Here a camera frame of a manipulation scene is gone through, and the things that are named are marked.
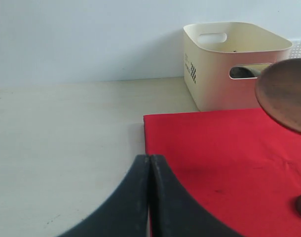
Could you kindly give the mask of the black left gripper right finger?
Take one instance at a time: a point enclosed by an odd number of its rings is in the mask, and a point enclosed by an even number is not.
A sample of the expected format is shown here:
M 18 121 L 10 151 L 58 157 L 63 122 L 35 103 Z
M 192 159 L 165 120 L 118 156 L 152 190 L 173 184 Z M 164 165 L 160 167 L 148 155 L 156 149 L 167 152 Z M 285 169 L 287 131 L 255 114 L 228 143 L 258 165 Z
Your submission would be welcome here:
M 204 209 L 179 182 L 162 155 L 150 158 L 148 202 L 152 237 L 240 237 Z

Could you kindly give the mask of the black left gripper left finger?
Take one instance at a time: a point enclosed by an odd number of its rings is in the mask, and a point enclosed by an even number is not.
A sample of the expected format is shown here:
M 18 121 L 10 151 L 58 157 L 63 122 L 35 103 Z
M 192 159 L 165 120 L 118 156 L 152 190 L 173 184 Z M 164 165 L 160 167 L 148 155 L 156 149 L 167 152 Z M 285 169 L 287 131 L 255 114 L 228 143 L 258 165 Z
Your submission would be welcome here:
M 145 237 L 150 159 L 137 155 L 116 190 L 62 237 Z

